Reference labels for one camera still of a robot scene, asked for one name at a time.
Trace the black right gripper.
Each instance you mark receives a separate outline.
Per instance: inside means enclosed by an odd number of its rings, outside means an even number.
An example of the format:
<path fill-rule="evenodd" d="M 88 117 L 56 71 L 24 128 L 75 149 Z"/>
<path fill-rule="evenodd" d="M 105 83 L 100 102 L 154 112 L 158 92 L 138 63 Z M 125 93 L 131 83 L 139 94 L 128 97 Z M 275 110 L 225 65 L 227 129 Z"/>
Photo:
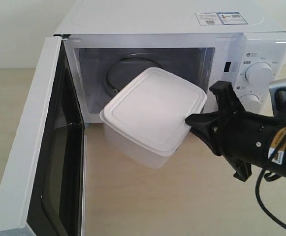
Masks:
<path fill-rule="evenodd" d="M 214 155 L 225 157 L 235 178 L 245 182 L 252 175 L 252 165 L 264 165 L 273 119 L 247 112 L 230 82 L 218 81 L 209 90 L 216 97 L 218 112 L 191 114 L 185 123 Z"/>

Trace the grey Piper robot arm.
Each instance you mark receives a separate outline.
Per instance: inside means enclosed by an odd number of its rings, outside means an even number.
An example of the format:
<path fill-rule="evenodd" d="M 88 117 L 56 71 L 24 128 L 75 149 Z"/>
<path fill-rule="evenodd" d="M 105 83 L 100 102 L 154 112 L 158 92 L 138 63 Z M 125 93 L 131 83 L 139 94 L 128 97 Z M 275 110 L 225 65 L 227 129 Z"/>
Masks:
<path fill-rule="evenodd" d="M 223 156 L 235 170 L 234 177 L 246 181 L 252 166 L 266 168 L 286 178 L 286 142 L 267 165 L 270 155 L 286 134 L 286 79 L 271 83 L 273 116 L 245 110 L 230 82 L 218 81 L 209 90 L 218 110 L 191 114 L 185 119 L 191 133 L 216 156 Z"/>

